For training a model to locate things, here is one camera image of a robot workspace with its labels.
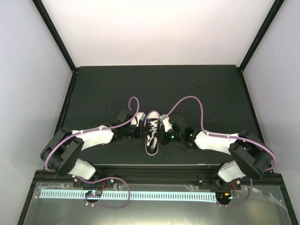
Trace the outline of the black sneaker white sole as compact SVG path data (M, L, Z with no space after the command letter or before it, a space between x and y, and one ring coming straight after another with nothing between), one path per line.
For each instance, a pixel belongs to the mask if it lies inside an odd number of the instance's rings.
M145 137L145 151L149 156L154 156L158 153L159 147L156 133L160 129L159 118L159 112L151 111L148 113L144 121L144 127L147 130Z

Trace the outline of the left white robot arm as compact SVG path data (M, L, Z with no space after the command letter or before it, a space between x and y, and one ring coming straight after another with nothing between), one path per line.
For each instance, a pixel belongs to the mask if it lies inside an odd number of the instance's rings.
M72 131L62 127L43 149L40 157L47 164L48 170L59 176L78 176L90 187L96 187L101 176L91 163L79 158L81 151L96 145L116 142L122 137L137 135L140 138L145 116L143 112L134 115L132 111L124 109L117 119L89 131Z

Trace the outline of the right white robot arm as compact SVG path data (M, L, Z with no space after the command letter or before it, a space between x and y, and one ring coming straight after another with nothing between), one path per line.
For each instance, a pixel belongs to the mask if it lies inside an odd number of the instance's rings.
M221 163L213 175L202 179L217 189L224 189L243 177L259 180L274 159L272 151L249 131L226 135L192 128L181 116L162 115L158 120L162 128L157 137L163 144L175 141L182 150L212 150L233 158L231 162Z

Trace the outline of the white shoelace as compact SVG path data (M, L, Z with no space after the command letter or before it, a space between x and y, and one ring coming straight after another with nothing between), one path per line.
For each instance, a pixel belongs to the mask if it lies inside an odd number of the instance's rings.
M148 125L150 134L147 135L146 146L150 147L151 150L154 150L157 144L155 134L158 131L158 120L149 120Z

